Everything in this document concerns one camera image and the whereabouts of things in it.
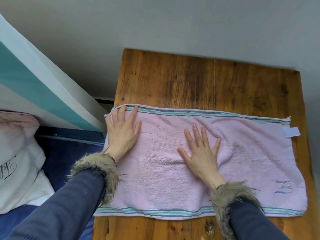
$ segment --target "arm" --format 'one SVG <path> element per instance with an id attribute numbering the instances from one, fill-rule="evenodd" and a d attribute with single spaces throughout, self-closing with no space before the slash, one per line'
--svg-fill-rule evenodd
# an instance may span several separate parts
<path id="1" fill-rule="evenodd" d="M 289 239 L 262 213 L 262 206 L 251 189 L 242 182 L 227 183 L 218 172 L 217 154 L 221 139 L 210 149 L 206 130 L 202 137 L 193 125 L 195 140 L 186 129 L 185 135 L 192 151 L 190 157 L 182 148 L 178 152 L 195 176 L 213 192 L 212 204 L 222 235 L 227 240 Z"/>
<path id="2" fill-rule="evenodd" d="M 125 120 L 126 106 L 115 109 L 106 119 L 109 146 L 102 153 L 84 156 L 77 161 L 70 181 L 38 207 L 10 233 L 8 240 L 79 239 L 99 206 L 107 206 L 116 191 L 119 176 L 117 162 L 138 140 L 141 121 L 135 130 L 135 107 Z"/>

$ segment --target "person's right arm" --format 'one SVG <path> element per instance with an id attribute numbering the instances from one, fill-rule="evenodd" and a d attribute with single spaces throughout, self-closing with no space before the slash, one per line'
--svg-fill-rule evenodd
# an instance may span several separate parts
<path id="1" fill-rule="evenodd" d="M 287 240 L 289 239 L 262 212 L 262 206 L 251 189 L 243 182 L 226 182 L 218 172 L 217 154 L 221 139 L 210 149 L 206 130 L 202 137 L 193 125 L 195 140 L 185 129 L 186 139 L 192 151 L 190 157 L 182 148 L 178 152 L 194 175 L 213 192 L 212 204 L 222 235 L 227 240 Z"/>

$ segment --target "fur cuff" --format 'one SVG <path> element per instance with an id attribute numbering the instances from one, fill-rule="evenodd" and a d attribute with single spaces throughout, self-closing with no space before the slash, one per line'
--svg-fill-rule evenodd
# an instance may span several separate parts
<path id="1" fill-rule="evenodd" d="M 107 206 L 113 200 L 113 196 L 119 183 L 116 162 L 110 155 L 104 154 L 103 152 L 85 155 L 73 165 L 71 175 L 68 176 L 69 179 L 85 169 L 94 169 L 105 177 L 106 194 L 104 195 L 100 207 Z"/>
<path id="2" fill-rule="evenodd" d="M 259 200 L 251 191 L 251 188 L 244 185 L 244 182 L 232 182 L 220 185 L 215 190 L 211 198 L 221 234 L 226 238 L 226 240 L 236 239 L 233 230 L 229 225 L 229 212 L 232 203 L 239 201 L 240 198 L 245 198 L 250 201 L 256 208 L 263 211 Z"/>

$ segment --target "hand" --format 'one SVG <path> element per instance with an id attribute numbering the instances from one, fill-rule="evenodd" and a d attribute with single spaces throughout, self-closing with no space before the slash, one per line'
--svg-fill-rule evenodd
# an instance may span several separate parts
<path id="1" fill-rule="evenodd" d="M 225 184 L 226 181 L 218 172 L 217 162 L 217 154 L 221 138 L 217 139 L 216 144 L 211 150 L 207 132 L 204 128 L 201 128 L 201 138 L 197 126 L 195 124 L 193 125 L 195 141 L 187 129 L 184 130 L 184 133 L 192 151 L 192 157 L 190 157 L 182 148 L 178 148 L 178 152 L 185 160 L 193 174 L 200 178 L 212 191 L 214 191 L 214 189 L 219 185 Z"/>
<path id="2" fill-rule="evenodd" d="M 112 112 L 112 123 L 111 114 L 108 114 L 106 117 L 109 145 L 104 153 L 110 154 L 115 162 L 118 162 L 136 144 L 141 131 L 141 120 L 136 123 L 134 129 L 134 120 L 138 113 L 138 106 L 134 107 L 127 121 L 125 119 L 126 110 L 127 106 L 115 109 Z"/>

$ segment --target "blue sleeve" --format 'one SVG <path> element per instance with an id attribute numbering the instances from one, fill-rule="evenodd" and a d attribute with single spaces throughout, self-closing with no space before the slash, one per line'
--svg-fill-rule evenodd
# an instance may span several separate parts
<path id="1" fill-rule="evenodd" d="M 234 202 L 229 215 L 230 226 L 238 240 L 290 240 L 246 199 Z"/>
<path id="2" fill-rule="evenodd" d="M 79 239 L 105 194 L 105 185 L 101 174 L 91 169 L 81 171 L 6 239 Z"/>

